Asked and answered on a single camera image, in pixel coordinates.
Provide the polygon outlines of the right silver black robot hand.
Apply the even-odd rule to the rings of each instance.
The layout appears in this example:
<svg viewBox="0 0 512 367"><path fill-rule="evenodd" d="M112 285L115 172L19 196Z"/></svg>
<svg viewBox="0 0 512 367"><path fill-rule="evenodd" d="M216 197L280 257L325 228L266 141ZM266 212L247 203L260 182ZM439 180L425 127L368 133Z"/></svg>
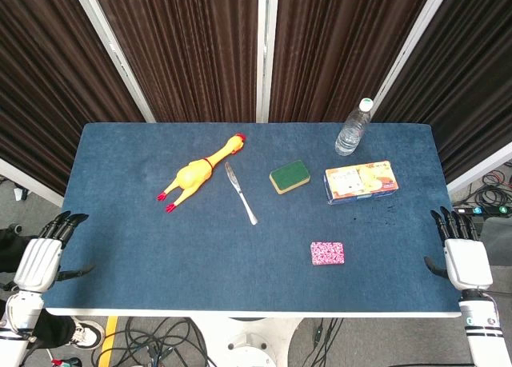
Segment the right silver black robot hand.
<svg viewBox="0 0 512 367"><path fill-rule="evenodd" d="M430 257L424 257L426 268L450 281L463 299L484 297L493 278L486 248L478 238L474 223L443 206L438 212L432 210L430 215L438 230L446 266L440 268Z"/></svg>

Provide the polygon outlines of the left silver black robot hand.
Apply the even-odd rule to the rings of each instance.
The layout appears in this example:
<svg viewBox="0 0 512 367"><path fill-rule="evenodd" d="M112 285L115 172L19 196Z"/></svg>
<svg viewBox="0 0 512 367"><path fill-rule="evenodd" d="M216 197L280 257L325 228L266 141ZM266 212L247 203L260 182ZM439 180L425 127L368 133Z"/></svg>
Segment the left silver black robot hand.
<svg viewBox="0 0 512 367"><path fill-rule="evenodd" d="M65 211L47 223L36 238L32 238L14 276L18 291L45 293L56 281L82 277L95 265L82 269L61 271L62 252L75 229L89 217L85 213Z"/></svg>

